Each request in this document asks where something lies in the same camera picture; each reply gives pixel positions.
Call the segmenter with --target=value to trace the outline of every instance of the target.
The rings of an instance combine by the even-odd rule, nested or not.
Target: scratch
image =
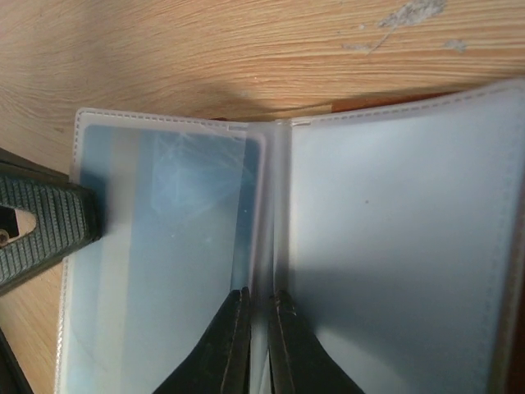
[[[398,11],[391,13],[377,23],[377,27],[390,27],[390,31],[372,47],[368,54],[382,46],[400,26],[418,25],[429,18],[440,15],[445,7],[446,0],[412,0],[407,2]]]
[[[370,53],[374,52],[376,49],[378,49],[380,46],[383,45],[383,43],[385,41],[388,40],[388,38],[390,37],[390,35],[392,33],[395,32],[395,29],[397,28],[397,26],[392,26],[392,28],[390,29],[390,31],[388,33],[386,33],[385,35],[383,35],[383,38],[380,39],[379,41],[377,41],[377,43],[372,47],[372,49],[370,49],[370,51],[368,51],[367,55],[369,55]]]

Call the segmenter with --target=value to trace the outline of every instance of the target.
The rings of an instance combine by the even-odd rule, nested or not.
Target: ridged grip
[[[0,204],[36,218],[30,234],[0,249],[0,293],[101,236],[93,192],[54,176],[0,164]]]

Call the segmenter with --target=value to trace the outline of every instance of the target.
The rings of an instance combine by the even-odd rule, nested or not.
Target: black plastic object
[[[33,394],[2,330],[0,330],[0,394]]]
[[[189,356],[154,394],[244,394],[249,389],[249,291],[233,290]]]
[[[11,153],[2,151],[0,158],[0,205],[30,212],[36,218],[31,233],[0,249],[3,294],[100,238],[102,225],[92,191],[69,183],[63,174],[15,160]],[[9,215],[0,217],[4,235],[9,233],[4,228],[11,225],[8,220]]]
[[[363,394],[327,354],[286,291],[271,300],[268,345],[274,394]]]

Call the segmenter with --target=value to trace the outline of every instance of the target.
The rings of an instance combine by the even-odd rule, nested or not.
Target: wooden table
[[[377,26],[404,4],[0,0],[0,146],[68,172],[83,106],[268,119],[525,74],[523,0],[449,0],[416,25]],[[53,391],[61,276],[57,266],[0,299],[38,394]]]

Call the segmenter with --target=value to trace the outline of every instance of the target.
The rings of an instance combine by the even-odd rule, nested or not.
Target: table surface
[[[525,74],[523,0],[413,1],[0,0],[0,147],[68,172],[80,107],[266,120]],[[61,278],[0,298],[36,393],[53,392]]]

